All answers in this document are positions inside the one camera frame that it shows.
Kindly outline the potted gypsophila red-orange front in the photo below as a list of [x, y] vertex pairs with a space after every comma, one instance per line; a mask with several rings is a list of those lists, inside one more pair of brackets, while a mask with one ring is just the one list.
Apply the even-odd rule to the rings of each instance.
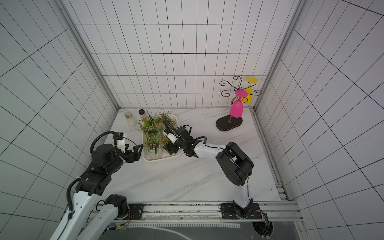
[[164, 112], [164, 111], [159, 112], [159, 118], [162, 122], [168, 121], [173, 126], [177, 125], [177, 117], [173, 115], [171, 112]]

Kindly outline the potted gypsophila pink centre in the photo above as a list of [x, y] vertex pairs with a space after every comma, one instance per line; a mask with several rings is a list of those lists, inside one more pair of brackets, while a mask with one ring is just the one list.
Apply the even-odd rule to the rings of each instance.
[[144, 121], [140, 120], [139, 124], [140, 124], [140, 130], [144, 134], [145, 137], [146, 137], [146, 135], [149, 135], [149, 134], [161, 133], [160, 124], [149, 125], [149, 123], [147, 122], [147, 119], [145, 119]]

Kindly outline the potted gypsophila red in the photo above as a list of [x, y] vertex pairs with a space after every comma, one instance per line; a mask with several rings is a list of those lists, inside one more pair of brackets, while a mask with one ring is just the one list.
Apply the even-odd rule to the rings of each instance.
[[147, 115], [147, 122], [149, 123], [149, 125], [158, 125], [163, 121], [162, 117], [159, 117], [158, 114], [147, 112]]

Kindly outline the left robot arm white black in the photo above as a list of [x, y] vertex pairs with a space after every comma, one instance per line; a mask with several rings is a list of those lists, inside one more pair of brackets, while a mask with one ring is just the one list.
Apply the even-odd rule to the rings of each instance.
[[130, 206], [125, 196], [113, 194], [101, 199], [112, 175], [125, 163], [141, 158], [144, 146], [130, 147], [126, 140], [124, 133], [114, 131], [104, 132], [93, 140], [92, 161], [68, 186], [67, 209], [52, 240], [97, 240], [107, 230], [121, 229], [135, 217], [141, 217], [138, 208]]

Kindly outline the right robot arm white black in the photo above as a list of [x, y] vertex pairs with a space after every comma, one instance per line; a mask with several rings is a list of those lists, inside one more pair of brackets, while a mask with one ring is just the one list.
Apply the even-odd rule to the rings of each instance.
[[239, 187], [232, 203], [220, 204], [223, 220], [261, 220], [267, 221], [258, 204], [249, 197], [248, 184], [254, 163], [234, 142], [226, 145], [207, 144], [207, 137], [193, 138], [186, 127], [174, 128], [167, 125], [163, 136], [170, 140], [171, 150], [183, 150], [188, 157], [215, 158], [227, 179]]

